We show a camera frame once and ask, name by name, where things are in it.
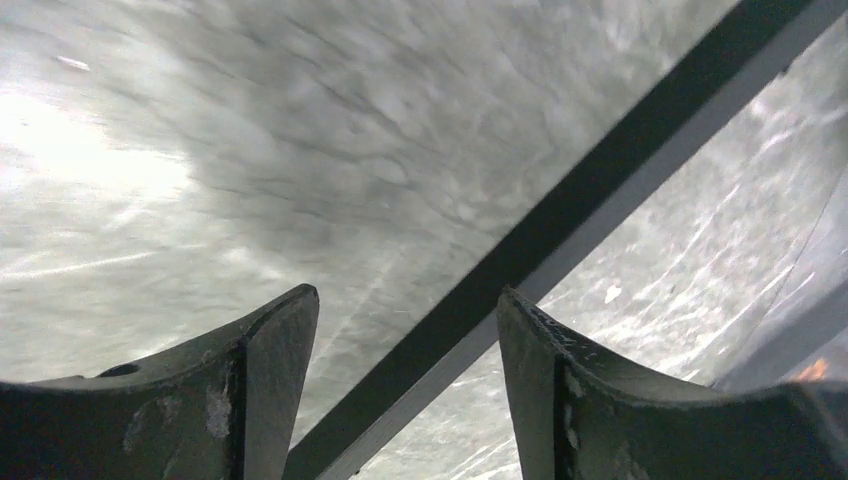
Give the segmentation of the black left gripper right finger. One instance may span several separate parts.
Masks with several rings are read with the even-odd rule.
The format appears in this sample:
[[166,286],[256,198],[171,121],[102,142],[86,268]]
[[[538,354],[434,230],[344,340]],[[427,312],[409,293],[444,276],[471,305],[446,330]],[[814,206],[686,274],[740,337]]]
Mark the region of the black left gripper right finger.
[[847,387],[728,393],[629,360],[514,290],[496,308],[526,479],[843,479]]

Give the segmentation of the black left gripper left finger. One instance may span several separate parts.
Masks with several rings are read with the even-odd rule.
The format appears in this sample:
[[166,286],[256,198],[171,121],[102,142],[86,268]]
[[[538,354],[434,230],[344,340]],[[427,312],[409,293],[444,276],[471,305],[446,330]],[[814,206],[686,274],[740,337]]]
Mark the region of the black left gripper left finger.
[[279,479],[313,349],[315,287],[112,367],[1,386],[5,479]]

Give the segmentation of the black picture frame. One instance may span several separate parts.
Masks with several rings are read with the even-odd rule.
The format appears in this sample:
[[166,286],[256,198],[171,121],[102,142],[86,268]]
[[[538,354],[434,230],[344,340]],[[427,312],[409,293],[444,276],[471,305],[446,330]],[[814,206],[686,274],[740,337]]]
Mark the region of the black picture frame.
[[495,342],[506,286],[543,298],[847,9],[741,1],[291,450],[347,479]]

